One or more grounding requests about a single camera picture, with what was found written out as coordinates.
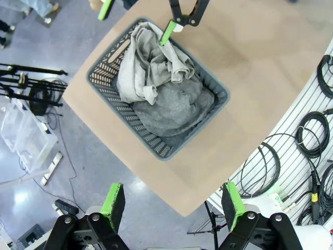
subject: floor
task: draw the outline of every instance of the floor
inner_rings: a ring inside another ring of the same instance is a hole
[[[97,13],[90,9],[86,0],[59,2],[62,10],[49,29],[37,22],[34,12],[23,20],[20,13],[0,7],[1,19],[17,23],[11,46],[0,52],[0,62],[63,69],[69,73],[63,79],[70,82],[86,57],[126,12],[122,2],[116,1],[110,17],[100,22]],[[36,77],[41,79],[50,75]],[[4,106],[5,101],[2,100],[0,106]],[[60,117],[60,126],[55,130],[59,143],[44,167],[49,165],[59,150],[65,157],[45,190],[73,199],[69,178],[74,176],[74,172],[69,163],[70,157],[77,172],[77,177],[72,180],[75,198],[84,210],[101,205],[111,183],[124,183],[126,207],[119,234],[130,249],[152,246],[201,246],[213,249],[212,234],[186,235],[188,230],[195,229],[208,218],[204,206],[200,206],[186,218],[180,216],[134,176],[66,103],[59,112],[63,115]],[[0,111],[0,119],[2,118],[3,112]],[[64,142],[61,140],[60,128]],[[66,154],[63,143],[66,144],[69,155]],[[17,155],[8,149],[2,139],[0,169],[0,182],[13,180],[24,174],[19,167]],[[0,196],[0,226],[5,228],[14,241],[36,223],[45,231],[50,230],[57,219],[57,213],[52,208],[52,203],[57,198],[46,194],[33,181],[3,188]],[[226,230],[220,232],[220,242],[226,234]]]

